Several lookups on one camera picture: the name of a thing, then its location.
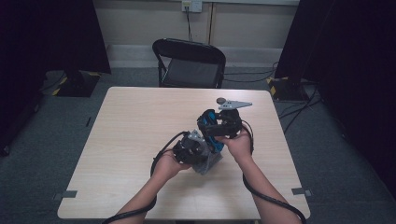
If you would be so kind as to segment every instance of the forearm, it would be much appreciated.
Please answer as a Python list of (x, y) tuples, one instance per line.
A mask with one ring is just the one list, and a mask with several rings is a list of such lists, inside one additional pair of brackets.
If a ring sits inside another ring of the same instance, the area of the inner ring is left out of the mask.
[[(245, 159), (244, 161), (239, 161), (238, 164), (251, 187), (261, 194), (275, 198), (284, 203), (287, 202), (263, 174), (262, 170), (253, 159)], [(263, 223), (301, 223), (300, 219), (286, 208), (267, 202), (256, 195), (253, 195), (253, 200)]]
[[(152, 200), (154, 200), (160, 189), (165, 185), (166, 181), (166, 178), (158, 175), (150, 178), (145, 186), (143, 186), (143, 188), (139, 190), (136, 195), (127, 204), (125, 204), (117, 214), (134, 211), (136, 209), (148, 206), (152, 202)], [(112, 224), (143, 223), (146, 214), (147, 213), (143, 213), (137, 216), (114, 221), (112, 222)]]

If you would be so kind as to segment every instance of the metal bracket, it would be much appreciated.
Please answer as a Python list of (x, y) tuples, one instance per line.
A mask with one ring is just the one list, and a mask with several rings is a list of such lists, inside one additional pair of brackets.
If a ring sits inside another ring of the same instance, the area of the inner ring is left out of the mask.
[(198, 142), (201, 147), (207, 147), (207, 143), (205, 139), (198, 133), (196, 129), (194, 129), (188, 136), (189, 139)]
[(220, 110), (232, 110), (236, 108), (241, 108), (245, 106), (250, 106), (253, 105), (253, 103), (250, 102), (239, 102), (239, 101), (226, 101), (224, 104), (219, 106)]

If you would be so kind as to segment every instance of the gray tape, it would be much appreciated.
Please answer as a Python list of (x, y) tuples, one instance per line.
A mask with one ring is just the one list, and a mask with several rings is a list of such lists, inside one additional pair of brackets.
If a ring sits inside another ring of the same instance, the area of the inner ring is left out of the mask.
[(62, 198), (76, 198), (76, 190), (65, 190), (63, 193), (53, 195), (52, 200), (60, 201)]
[(293, 195), (304, 194), (306, 197), (312, 196), (312, 192), (309, 189), (304, 190), (303, 188), (298, 188), (298, 189), (292, 189), (291, 192), (293, 192)]

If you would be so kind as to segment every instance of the white wall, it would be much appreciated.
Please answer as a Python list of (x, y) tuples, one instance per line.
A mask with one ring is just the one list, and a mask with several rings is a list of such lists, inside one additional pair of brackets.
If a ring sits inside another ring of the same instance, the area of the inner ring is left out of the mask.
[[(177, 1), (94, 1), (107, 44), (151, 45), (156, 39), (188, 39), (186, 14)], [(288, 34), (296, 6), (203, 3), (191, 13), (194, 41), (222, 47), (279, 49)]]
[[(255, 0), (261, 4), (224, 1), (203, 2), (202, 13), (190, 14), (192, 39), (222, 49), (228, 66), (269, 66), (276, 62), (297, 1)], [(180, 1), (94, 0), (94, 4), (109, 46), (110, 64), (128, 66), (134, 61), (141, 66), (155, 66), (156, 59), (150, 49), (155, 40), (189, 39), (187, 17), (181, 12)]]

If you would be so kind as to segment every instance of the chair leg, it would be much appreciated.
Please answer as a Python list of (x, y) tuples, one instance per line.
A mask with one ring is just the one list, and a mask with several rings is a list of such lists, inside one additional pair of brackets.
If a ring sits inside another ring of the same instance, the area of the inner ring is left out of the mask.
[(218, 86), (216, 87), (216, 89), (221, 89), (222, 80), (223, 80), (223, 79), (224, 79), (224, 76), (221, 76), (221, 78), (219, 79)]
[(158, 62), (158, 87), (163, 86), (163, 69), (161, 68), (160, 62)]

